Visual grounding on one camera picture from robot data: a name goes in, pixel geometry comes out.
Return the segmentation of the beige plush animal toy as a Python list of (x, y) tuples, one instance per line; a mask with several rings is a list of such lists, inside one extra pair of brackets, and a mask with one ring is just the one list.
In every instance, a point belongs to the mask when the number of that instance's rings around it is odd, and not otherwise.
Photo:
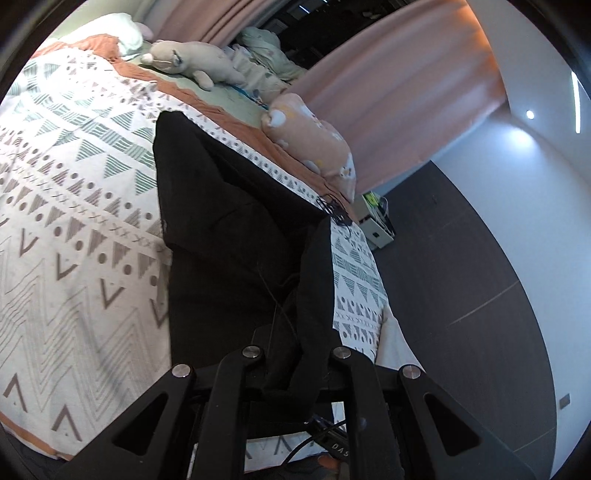
[(159, 40), (139, 62), (166, 74), (190, 78), (205, 91), (210, 91), (216, 83), (237, 87), (246, 83), (245, 75), (235, 69), (221, 48), (204, 42)]

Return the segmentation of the white box with items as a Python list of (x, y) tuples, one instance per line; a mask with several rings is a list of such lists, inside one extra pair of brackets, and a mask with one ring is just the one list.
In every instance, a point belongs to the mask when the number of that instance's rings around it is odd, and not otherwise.
[(386, 197), (370, 191), (356, 198), (353, 207), (370, 249), (383, 249), (394, 241), (396, 232), (389, 217)]

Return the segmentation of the pink curtain left panel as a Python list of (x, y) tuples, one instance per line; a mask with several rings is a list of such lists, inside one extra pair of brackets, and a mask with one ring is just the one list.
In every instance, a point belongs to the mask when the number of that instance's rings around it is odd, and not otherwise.
[(155, 39), (225, 46), (243, 28), (274, 13), (284, 1), (156, 1), (145, 23)]

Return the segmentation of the pink curtain right panel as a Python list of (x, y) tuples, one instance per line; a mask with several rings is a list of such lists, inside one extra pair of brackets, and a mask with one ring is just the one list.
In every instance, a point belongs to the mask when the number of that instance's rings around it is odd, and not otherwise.
[(422, 165), (507, 100), (489, 41), (465, 1), (417, 1), (394, 12), (290, 90), (345, 138), (360, 192)]

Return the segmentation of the peach fleece pillow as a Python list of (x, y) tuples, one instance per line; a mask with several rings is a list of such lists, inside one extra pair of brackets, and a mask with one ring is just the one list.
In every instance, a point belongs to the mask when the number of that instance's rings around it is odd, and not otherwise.
[(260, 119), (263, 133), (287, 154), (335, 187), (349, 203), (356, 194), (353, 153), (331, 124), (318, 119), (300, 96), (277, 96)]

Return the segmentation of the crumpled light green bedding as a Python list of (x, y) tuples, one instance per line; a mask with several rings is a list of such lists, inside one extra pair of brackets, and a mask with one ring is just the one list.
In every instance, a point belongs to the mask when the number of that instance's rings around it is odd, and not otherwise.
[(245, 27), (223, 51), (245, 77), (240, 89), (263, 104), (273, 102), (308, 72), (287, 58), (279, 37), (269, 30)]

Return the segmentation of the patterned white orange duvet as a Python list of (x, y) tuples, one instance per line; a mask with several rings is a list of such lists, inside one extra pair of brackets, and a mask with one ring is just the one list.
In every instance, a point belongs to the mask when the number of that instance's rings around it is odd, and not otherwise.
[(152, 142), (184, 113), (290, 191), (321, 176), (99, 35), (35, 55), (1, 106), (1, 422), (40, 477), (171, 364)]

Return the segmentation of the white bed pillow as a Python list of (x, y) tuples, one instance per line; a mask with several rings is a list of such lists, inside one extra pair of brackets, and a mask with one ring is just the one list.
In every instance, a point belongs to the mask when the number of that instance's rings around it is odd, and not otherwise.
[(60, 40), (73, 44), (95, 35), (116, 37), (121, 56), (137, 52), (143, 45), (142, 33), (127, 13), (109, 13), (100, 16), (61, 36)]

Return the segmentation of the black long sleeve shirt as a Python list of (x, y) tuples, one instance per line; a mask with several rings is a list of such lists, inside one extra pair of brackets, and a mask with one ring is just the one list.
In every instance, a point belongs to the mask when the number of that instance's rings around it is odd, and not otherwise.
[(281, 357), (318, 367), (332, 339), (331, 217), (179, 112), (153, 143), (171, 252), (171, 358), (204, 367), (273, 327)]

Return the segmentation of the pink curtain panel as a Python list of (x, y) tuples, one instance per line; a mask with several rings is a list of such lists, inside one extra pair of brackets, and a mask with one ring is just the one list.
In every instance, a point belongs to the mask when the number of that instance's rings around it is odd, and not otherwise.
[(489, 41), (465, 1), (417, 1), (394, 12), (290, 90), (345, 138), (360, 192), (422, 165), (507, 100)]
[(243, 28), (274, 13), (284, 1), (156, 1), (145, 23), (155, 39), (225, 46)]

